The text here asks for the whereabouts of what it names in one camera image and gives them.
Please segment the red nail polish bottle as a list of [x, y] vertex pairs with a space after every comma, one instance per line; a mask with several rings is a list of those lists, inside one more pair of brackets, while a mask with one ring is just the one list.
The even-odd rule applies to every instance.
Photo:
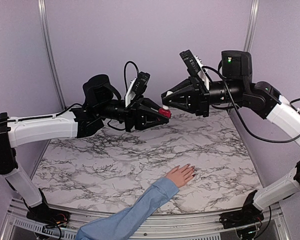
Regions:
[[161, 115], [163, 115], [163, 116], [165, 116], [165, 117], [167, 117], [167, 118], [171, 118], [171, 116], [172, 116], [172, 113], [171, 113], [171, 111], [169, 110], [169, 109], [165, 109], [165, 108], [163, 108], [163, 107], [161, 107], [159, 110], [158, 110], [158, 113], [159, 114], [161, 114]]

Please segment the blue sleeved forearm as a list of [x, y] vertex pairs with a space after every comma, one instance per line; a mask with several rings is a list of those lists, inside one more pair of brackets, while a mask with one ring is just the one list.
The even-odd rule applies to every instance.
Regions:
[[155, 181], [133, 206], [109, 217], [98, 218], [79, 228], [77, 240], [127, 240], [158, 208], [179, 192], [170, 179]]

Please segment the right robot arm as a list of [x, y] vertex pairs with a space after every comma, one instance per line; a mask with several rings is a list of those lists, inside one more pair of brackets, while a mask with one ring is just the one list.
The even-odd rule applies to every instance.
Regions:
[[[240, 50], [224, 50], [215, 70], [220, 80], [212, 81], [209, 67], [190, 50], [180, 53], [189, 77], [161, 95], [167, 107], [207, 117], [212, 105], [231, 103], [234, 110], [245, 107], [283, 130], [290, 142], [300, 147], [300, 111], [271, 84], [252, 82], [252, 56]], [[222, 223], [248, 224], [272, 204], [300, 192], [300, 160], [284, 177], [251, 192], [242, 208], [223, 213]]]

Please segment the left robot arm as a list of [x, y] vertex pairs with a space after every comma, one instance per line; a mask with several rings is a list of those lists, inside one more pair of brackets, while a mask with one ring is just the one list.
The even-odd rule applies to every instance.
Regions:
[[139, 73], [126, 95], [121, 96], [108, 75], [99, 74], [83, 85], [83, 104], [75, 103], [62, 112], [41, 116], [9, 117], [0, 113], [0, 175], [41, 222], [50, 222], [53, 211], [43, 192], [18, 165], [16, 148], [51, 139], [90, 137], [103, 128], [106, 119], [123, 123], [126, 132], [167, 124], [170, 110], [144, 97], [149, 79], [148, 73]]

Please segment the mannequin hand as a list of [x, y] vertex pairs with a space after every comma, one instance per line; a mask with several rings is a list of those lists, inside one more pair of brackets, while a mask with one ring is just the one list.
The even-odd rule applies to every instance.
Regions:
[[169, 171], [165, 177], [171, 180], [178, 188], [185, 186], [195, 177], [195, 166], [186, 164], [182, 167], [179, 165]]

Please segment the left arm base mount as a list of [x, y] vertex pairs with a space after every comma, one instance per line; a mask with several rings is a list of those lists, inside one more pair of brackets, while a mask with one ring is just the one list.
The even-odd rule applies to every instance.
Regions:
[[58, 209], [50, 209], [48, 212], [41, 213], [33, 213], [29, 210], [26, 217], [30, 220], [47, 224], [50, 227], [66, 227], [69, 223], [70, 213]]

